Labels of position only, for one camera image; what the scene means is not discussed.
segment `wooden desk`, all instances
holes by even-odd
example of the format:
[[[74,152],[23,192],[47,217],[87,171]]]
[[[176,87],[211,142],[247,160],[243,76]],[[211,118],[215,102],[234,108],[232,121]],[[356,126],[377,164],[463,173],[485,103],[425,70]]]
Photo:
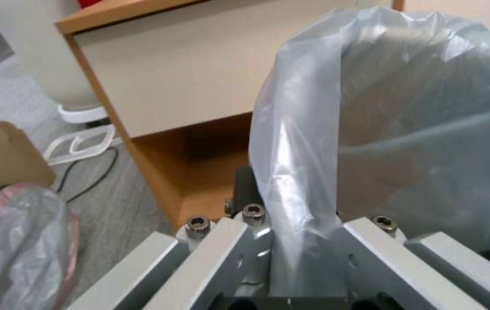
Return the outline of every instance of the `wooden desk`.
[[[223,216],[277,49],[354,0],[104,0],[56,25],[173,228]]]

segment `wall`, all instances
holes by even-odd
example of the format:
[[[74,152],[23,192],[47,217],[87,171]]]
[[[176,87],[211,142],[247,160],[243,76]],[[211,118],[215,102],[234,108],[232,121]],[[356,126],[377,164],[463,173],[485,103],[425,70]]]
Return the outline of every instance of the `wall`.
[[[65,110],[99,102],[54,22],[79,10],[76,0],[0,0],[0,33],[40,88]]]
[[[490,28],[490,0],[405,0],[404,11],[445,12],[476,20]]]

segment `cardboard box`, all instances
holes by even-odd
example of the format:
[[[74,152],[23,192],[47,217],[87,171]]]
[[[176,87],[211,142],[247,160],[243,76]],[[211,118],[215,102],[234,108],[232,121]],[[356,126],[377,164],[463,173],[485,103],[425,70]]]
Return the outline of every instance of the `cardboard box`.
[[[0,121],[0,186],[24,182],[49,187],[55,177],[25,133]]]

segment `translucent plastic sheet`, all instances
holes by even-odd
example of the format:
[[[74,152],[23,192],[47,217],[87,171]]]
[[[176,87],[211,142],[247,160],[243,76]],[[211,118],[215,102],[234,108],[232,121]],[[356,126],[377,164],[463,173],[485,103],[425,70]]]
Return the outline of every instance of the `translucent plastic sheet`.
[[[489,30],[436,13],[327,14],[278,52],[249,157],[276,233],[273,295],[343,293],[337,210],[490,249]]]
[[[44,188],[0,192],[0,310],[60,308],[76,262],[78,220]]]

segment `hole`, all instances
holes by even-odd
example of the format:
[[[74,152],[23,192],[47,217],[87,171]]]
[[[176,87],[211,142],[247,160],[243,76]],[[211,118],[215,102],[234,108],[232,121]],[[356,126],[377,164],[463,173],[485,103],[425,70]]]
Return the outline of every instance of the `hole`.
[[[259,213],[261,211],[261,208],[258,206],[248,206],[247,211],[251,213]]]
[[[192,225],[202,225],[203,223],[205,220],[200,217],[192,218]]]
[[[237,259],[237,269],[241,268],[243,266],[243,254],[239,255],[239,259]]]
[[[352,304],[352,310],[380,310],[379,306],[370,300],[360,300]]]
[[[233,302],[228,310],[257,310],[257,305],[251,301],[244,298],[240,298]]]
[[[349,265],[352,268],[358,268],[358,262],[356,261],[354,254],[349,254]]]
[[[390,226],[392,224],[391,220],[387,217],[380,216],[376,219],[377,223],[381,223],[386,226]]]

